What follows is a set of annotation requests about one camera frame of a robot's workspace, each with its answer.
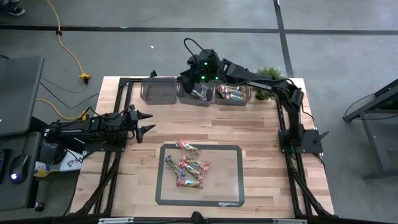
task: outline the wooden tabletop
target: wooden tabletop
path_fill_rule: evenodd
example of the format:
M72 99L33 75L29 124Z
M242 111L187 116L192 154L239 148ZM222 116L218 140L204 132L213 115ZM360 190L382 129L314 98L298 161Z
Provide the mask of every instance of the wooden tabletop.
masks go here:
M113 111L120 77L104 77L96 112ZM304 81L293 78L305 93ZM280 129L276 102L252 98L246 106L210 107L183 105L146 105L140 98L141 84L135 83L132 100L136 109L153 114L139 122L140 126L156 124L144 136L144 142L128 140L122 153L116 183L112 216L116 217L190 217L199 211L204 217L220 218L288 218L293 217L292 199L284 155L279 149ZM121 107L123 108L126 90ZM310 113L308 98L304 110ZM306 129L313 128L311 118L302 113ZM245 203L242 207L190 207L158 205L155 201L160 147L183 139L190 144L238 145L243 151ZM71 212L77 211L89 199L100 180L103 152L95 152L83 162L73 198ZM307 184L323 207L333 213L325 171L319 158L303 154ZM298 190L300 208L303 197Z

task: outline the potted plant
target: potted plant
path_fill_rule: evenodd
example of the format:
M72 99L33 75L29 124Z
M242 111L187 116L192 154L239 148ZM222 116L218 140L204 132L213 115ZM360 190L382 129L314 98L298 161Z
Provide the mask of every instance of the potted plant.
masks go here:
M280 80L281 78L284 77L282 71L277 67L260 68L259 70L256 70L254 73L259 75L265 75L269 78L272 78L273 80ZM255 88L254 91L256 92L257 100L276 99L276 94L271 91L263 90L260 88Z

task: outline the computer mouse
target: computer mouse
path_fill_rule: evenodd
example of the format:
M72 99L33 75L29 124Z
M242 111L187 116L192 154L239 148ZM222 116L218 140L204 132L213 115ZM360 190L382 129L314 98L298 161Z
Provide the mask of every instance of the computer mouse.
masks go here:
M21 184L26 180L28 161L28 155L19 155L11 161L9 169L11 183Z

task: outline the gray bin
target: gray bin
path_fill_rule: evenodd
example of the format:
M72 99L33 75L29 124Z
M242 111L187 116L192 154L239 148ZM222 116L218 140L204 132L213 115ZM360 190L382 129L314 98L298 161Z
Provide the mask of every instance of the gray bin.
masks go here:
M228 100L228 99L222 99L218 95L218 93L215 93L215 98L216 98L216 104L218 105L228 105L228 106L246 106L246 104L250 101L251 99L251 88L247 87L246 88L246 94L249 96L248 100Z
M200 91L201 86L207 86L209 88L208 94L207 94L207 100L208 101L203 101L203 100L197 100L194 96L191 94L188 94L185 92L184 88L182 87L181 83L177 87L177 96L178 99L180 100L181 103L187 104L187 105L193 105L193 106L210 106L211 101L213 100L213 94L214 94L214 83L201 83L201 84L195 84L195 90Z
M145 78L141 83L141 99L148 105L172 105L177 102L175 78Z

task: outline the concrete floor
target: concrete floor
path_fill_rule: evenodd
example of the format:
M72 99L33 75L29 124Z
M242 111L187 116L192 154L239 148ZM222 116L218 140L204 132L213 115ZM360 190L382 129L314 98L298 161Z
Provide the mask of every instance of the concrete floor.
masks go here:
M253 28L277 29L273 0L52 0L64 26ZM397 30L395 0L280 0L286 29ZM45 0L21 0L24 17L0 15L0 24L56 25ZM73 106L99 92L105 75L177 75L186 69L189 53L182 40L192 37L213 47L220 57L255 70L277 66L285 71L279 34L173 32L64 32L63 41L92 75L88 89L67 93L48 84ZM359 121L341 117L358 98L397 78L396 35L287 35L294 77L305 79L315 124L323 140L326 174L335 213L344 218L398 222L398 178L363 181L377 171L377 160ZM0 30L0 54L43 55L43 77L73 91L84 87L77 64L58 43L54 31ZM68 110L42 87L38 98L55 103L65 115L76 116L96 98ZM37 103L34 116L59 119L49 105ZM62 215L77 174L58 174L40 185L47 208L42 213L18 210L0 219Z

